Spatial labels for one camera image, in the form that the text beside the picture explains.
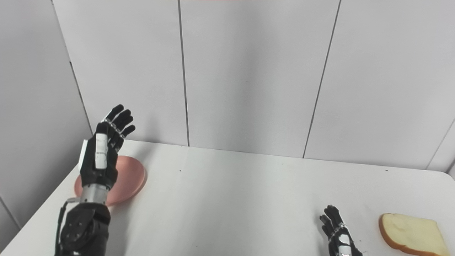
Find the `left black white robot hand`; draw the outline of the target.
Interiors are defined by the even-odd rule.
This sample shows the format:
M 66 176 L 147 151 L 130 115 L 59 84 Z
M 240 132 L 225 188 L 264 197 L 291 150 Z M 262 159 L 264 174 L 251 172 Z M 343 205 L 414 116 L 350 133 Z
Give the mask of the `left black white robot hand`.
M 98 184 L 110 190 L 114 186 L 118 152 L 125 138 L 135 131 L 133 119 L 131 110 L 119 104 L 96 125 L 94 135 L 82 147 L 82 187 Z

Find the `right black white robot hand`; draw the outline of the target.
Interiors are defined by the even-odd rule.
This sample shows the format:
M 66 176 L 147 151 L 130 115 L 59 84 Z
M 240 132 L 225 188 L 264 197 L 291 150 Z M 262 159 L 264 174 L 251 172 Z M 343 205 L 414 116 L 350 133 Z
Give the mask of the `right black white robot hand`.
M 362 256 L 352 239 L 347 225 L 334 205 L 328 205 L 320 216 L 322 230 L 328 238 L 330 256 Z

